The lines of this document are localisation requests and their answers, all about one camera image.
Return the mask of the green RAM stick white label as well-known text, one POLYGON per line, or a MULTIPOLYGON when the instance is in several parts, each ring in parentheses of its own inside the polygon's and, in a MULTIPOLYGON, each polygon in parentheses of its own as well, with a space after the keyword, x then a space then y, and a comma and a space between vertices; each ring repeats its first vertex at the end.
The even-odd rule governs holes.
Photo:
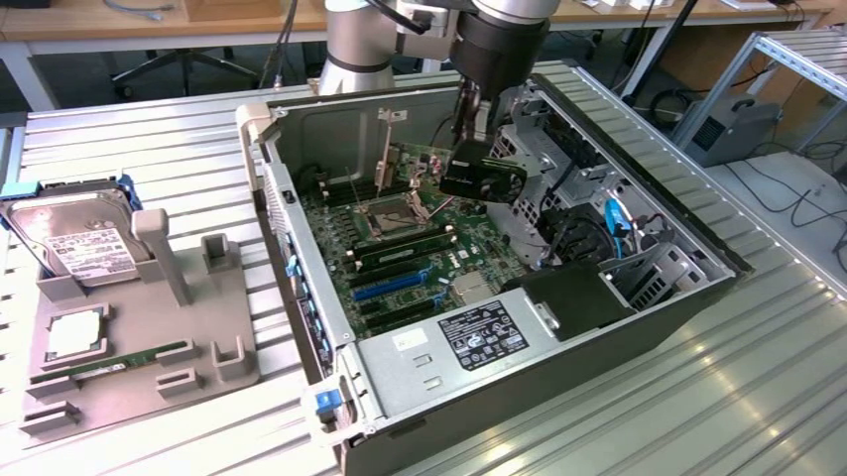
POLYGON ((105 359, 91 361, 79 365, 73 365, 64 369, 57 369, 43 373, 40 375, 33 375, 29 377, 29 384, 36 385, 45 382, 49 382, 56 379, 61 379, 65 377, 73 378, 88 378, 96 377, 99 375, 105 375, 108 373, 119 372, 128 370, 131 368, 143 367, 150 365, 158 361, 158 355, 171 351, 183 351, 190 349, 190 342, 178 341, 158 347, 152 347, 150 349, 120 355, 108 357, 105 359))

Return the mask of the grey plastic parts rack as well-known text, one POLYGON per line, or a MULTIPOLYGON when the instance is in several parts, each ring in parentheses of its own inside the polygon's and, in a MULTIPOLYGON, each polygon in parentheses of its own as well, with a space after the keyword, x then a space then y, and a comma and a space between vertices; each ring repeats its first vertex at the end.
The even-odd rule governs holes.
POLYGON ((36 281, 39 304, 17 424, 28 446, 207 400, 259 379, 239 244, 218 233, 204 236, 196 247, 174 250, 162 209, 134 212, 131 233, 152 254, 138 264, 138 279, 92 288, 71 277, 41 275, 36 281), (52 318, 84 310, 101 315, 100 348, 47 361, 52 318), (143 367, 29 384, 33 375, 178 341, 190 342, 190 349, 159 354, 143 367))

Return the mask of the green motherboard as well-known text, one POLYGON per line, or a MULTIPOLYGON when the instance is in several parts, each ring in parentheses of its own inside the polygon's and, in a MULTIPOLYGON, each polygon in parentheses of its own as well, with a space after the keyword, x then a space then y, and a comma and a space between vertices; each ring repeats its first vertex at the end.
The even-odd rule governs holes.
POLYGON ((360 235, 351 217, 356 203, 336 207, 330 207, 324 204, 323 188, 318 184, 320 180, 324 180, 323 177, 315 176, 311 185, 304 188, 303 205, 306 217, 346 317, 359 337, 375 337, 371 335, 370 330, 391 322, 368 322, 366 316, 370 314, 380 313, 430 298, 435 300, 435 307, 431 310, 438 313, 464 306, 451 288, 451 284, 459 276, 479 271, 495 292, 498 292, 510 279, 522 276, 526 272, 527 267, 519 263, 512 253, 498 257, 490 255, 483 249, 484 241, 495 234, 495 223, 487 214, 487 204, 467 198, 455 197, 454 202, 436 215, 430 222, 428 228, 424 229, 442 227, 444 229, 442 234, 455 234, 458 236, 455 246, 428 256, 403 260, 384 268, 359 273, 355 266, 358 254, 351 252, 350 249, 355 245, 379 241, 364 240, 360 235), (348 286, 351 278, 382 270, 400 271, 403 269, 415 269, 419 272, 412 276, 398 278, 388 282, 419 281, 422 284, 418 287, 364 301, 354 301, 354 291, 379 284, 351 289, 348 286))

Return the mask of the graphics card with black fan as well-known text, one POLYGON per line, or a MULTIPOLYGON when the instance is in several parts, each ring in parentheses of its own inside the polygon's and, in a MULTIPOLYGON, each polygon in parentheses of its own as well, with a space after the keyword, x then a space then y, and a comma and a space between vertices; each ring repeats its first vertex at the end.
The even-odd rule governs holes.
POLYGON ((528 173, 515 161, 494 157, 492 147, 490 135, 487 143, 471 139, 467 112, 462 139, 440 160, 440 166, 426 166, 442 193, 494 203, 508 203, 519 197, 528 173))

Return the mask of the aluminium slat table frame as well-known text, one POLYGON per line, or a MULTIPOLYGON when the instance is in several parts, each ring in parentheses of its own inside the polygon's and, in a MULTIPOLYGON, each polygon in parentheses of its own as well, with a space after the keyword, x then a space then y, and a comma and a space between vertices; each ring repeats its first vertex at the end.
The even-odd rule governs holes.
POLYGON ((731 83, 754 53, 763 54, 839 99, 840 103, 827 115, 828 120, 847 109, 847 30, 838 28, 754 32, 706 99, 694 108, 692 114, 682 121, 674 133, 672 142, 679 148, 687 147, 692 142, 714 105, 730 91, 731 83))

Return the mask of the grey power supply unit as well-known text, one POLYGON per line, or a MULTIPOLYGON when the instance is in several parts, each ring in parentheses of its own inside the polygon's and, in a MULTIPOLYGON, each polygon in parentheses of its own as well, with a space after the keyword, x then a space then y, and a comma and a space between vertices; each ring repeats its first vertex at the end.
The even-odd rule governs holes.
POLYGON ((539 363, 560 348, 558 325, 516 289, 364 340, 382 415, 424 414, 539 363))

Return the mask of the CPU socket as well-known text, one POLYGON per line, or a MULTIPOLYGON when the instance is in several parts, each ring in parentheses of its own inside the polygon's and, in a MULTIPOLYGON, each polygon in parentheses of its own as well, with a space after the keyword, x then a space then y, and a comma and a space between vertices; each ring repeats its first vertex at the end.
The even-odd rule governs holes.
POLYGON ((415 193, 356 205, 351 217, 364 240, 382 241, 428 228, 432 213, 415 193))

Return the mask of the RAM stick with grey label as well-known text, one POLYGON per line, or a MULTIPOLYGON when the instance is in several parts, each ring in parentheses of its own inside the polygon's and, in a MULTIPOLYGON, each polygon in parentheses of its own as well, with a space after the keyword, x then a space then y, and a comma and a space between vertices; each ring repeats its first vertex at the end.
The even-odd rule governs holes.
POLYGON ((428 256, 451 249, 458 243, 455 234, 442 234, 424 237, 407 243, 391 244, 388 247, 359 251, 355 258, 356 271, 359 273, 391 266, 403 260, 428 256))

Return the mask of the black expansion slot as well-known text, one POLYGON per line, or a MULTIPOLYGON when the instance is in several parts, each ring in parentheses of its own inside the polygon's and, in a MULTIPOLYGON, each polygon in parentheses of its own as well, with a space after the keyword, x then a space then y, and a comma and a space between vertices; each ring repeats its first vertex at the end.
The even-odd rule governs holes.
POLYGON ((428 318, 431 318, 434 315, 438 315, 438 312, 435 310, 431 310, 428 312, 422 312, 416 315, 410 315, 407 316, 404 319, 399 319, 395 320, 390 323, 386 323, 383 325, 379 325, 376 327, 374 327, 370 332, 372 336, 380 335, 386 332, 390 332, 392 330, 396 330, 407 325, 415 324, 428 318))
POLYGON ((408 318, 410 316, 414 316, 426 311, 430 311, 434 307, 435 307, 435 300, 432 298, 424 299, 410 305, 392 308, 376 314, 370 314, 366 316, 366 320, 374 323, 376 323, 378 321, 402 320, 408 318))
POLYGON ((419 271, 415 269, 403 269, 400 271, 382 270, 367 275, 358 276, 348 280, 348 286, 351 289, 362 288, 374 284, 384 283, 390 280, 412 276, 419 271))

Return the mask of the silver disk bay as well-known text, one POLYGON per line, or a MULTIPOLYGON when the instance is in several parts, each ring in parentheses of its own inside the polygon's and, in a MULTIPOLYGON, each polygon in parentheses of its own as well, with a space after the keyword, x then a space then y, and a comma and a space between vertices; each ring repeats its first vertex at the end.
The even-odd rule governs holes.
POLYGON ((646 311, 678 293, 690 293, 708 284, 707 274, 672 243, 659 243, 647 251, 599 266, 628 306, 646 311))

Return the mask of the metal socket cover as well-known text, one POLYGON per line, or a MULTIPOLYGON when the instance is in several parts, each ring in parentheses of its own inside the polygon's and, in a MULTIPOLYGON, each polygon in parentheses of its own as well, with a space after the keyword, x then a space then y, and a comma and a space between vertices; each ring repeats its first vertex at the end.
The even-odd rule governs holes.
POLYGON ((454 196, 438 189, 438 180, 416 173, 410 179, 408 205, 420 223, 431 221, 454 202, 454 196))

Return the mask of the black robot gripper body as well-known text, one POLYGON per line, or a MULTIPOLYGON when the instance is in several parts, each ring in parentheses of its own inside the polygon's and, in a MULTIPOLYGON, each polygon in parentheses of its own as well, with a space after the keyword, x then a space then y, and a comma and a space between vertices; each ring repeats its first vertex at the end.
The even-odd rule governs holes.
POLYGON ((526 81, 550 26, 548 20, 515 24, 483 13, 459 14, 450 61, 482 97, 498 97, 526 81))

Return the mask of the silver drive cage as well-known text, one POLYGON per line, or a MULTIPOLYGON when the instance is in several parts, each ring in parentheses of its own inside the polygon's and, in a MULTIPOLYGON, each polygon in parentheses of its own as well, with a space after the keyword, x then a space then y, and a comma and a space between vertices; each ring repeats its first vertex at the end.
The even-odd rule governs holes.
POLYGON ((495 234, 484 241, 486 252, 498 257, 512 253, 534 269, 618 258, 604 215, 606 203, 615 198, 610 164, 580 166, 543 130, 515 126, 499 133, 492 153, 516 162, 527 183, 514 201, 488 206, 495 234))

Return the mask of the silver chipset heatsink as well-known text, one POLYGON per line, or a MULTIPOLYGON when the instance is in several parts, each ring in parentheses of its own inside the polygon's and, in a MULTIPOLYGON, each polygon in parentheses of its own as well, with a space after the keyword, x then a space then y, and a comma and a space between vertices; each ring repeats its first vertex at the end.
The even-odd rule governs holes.
POLYGON ((472 304, 495 296, 495 290, 479 271, 459 276, 451 288, 463 304, 472 304))

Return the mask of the blue disk carrier bracket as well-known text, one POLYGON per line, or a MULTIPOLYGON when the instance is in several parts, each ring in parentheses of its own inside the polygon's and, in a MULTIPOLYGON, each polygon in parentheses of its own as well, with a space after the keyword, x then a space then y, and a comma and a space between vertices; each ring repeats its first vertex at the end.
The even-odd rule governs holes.
POLYGON ((142 209, 128 174, 72 181, 17 181, 0 187, 0 226, 35 240, 127 229, 142 209))

